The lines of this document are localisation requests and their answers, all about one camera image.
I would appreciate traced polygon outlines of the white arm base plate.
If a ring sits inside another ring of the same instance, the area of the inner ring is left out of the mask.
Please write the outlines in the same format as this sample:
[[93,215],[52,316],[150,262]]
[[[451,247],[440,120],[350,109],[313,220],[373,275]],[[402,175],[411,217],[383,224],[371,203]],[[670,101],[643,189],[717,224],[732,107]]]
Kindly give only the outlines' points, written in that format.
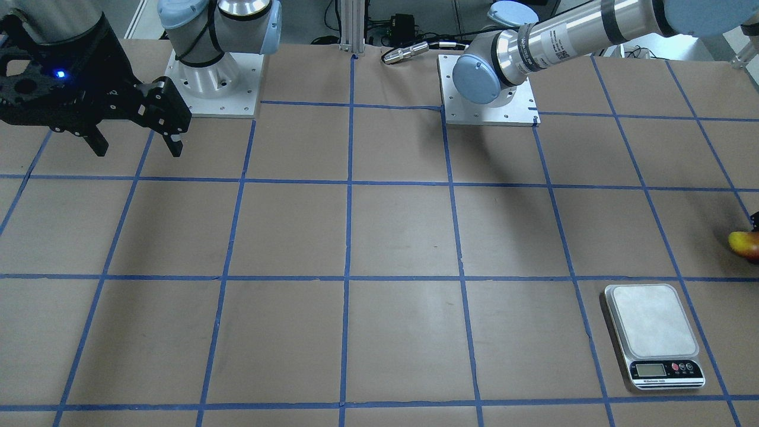
[[529,80],[513,89],[502,90],[492,103],[472,103],[455,87],[453,71],[457,59],[457,56],[438,56],[440,90],[444,100],[447,124],[504,126],[540,124],[538,108]]
[[171,52],[165,75],[178,87],[193,118],[254,119],[267,57],[226,52],[216,64],[194,68]]

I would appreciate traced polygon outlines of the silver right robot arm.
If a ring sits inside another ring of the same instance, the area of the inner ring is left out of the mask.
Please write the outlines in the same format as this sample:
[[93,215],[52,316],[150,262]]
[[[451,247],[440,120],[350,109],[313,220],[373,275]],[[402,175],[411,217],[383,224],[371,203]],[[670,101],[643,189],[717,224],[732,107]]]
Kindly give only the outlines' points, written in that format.
[[192,121],[180,88],[198,97],[238,85],[233,53],[274,54],[279,1],[160,1],[178,76],[145,83],[95,1],[2,2],[2,121],[46,126],[106,154],[105,119],[129,120],[162,135],[179,157]]

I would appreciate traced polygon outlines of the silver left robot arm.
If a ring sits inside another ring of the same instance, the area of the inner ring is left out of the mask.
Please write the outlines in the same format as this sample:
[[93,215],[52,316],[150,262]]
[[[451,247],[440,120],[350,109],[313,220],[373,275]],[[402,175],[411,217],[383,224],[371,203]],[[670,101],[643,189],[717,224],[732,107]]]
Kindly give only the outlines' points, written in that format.
[[[596,53],[619,47],[632,39],[657,36],[702,36],[727,27],[748,33],[749,49],[757,38],[757,2],[729,1],[591,1],[547,21],[515,24],[506,18],[516,2],[497,2],[489,16],[499,28],[474,33],[473,41],[459,56],[439,56],[440,90],[444,98],[444,117],[448,125],[500,125],[507,127],[540,126],[542,114],[560,118],[599,118],[623,124],[624,119],[638,122],[688,122],[699,129],[709,146],[725,184],[684,186],[683,184],[649,184],[639,162],[632,161],[638,184],[580,184],[580,189],[614,189],[670,192],[757,193],[757,186],[739,187],[729,175],[725,158],[714,148],[707,124],[757,125],[757,105],[738,116],[726,110],[728,85],[718,77],[732,78],[737,71],[726,65],[697,64],[657,59],[656,67],[667,71],[666,84],[672,97],[647,97],[627,83],[612,88],[597,62]],[[593,68],[600,90],[607,101],[607,113],[583,113],[577,109],[539,109],[534,91],[541,84],[534,75],[551,68],[566,69],[573,60],[582,60]]]

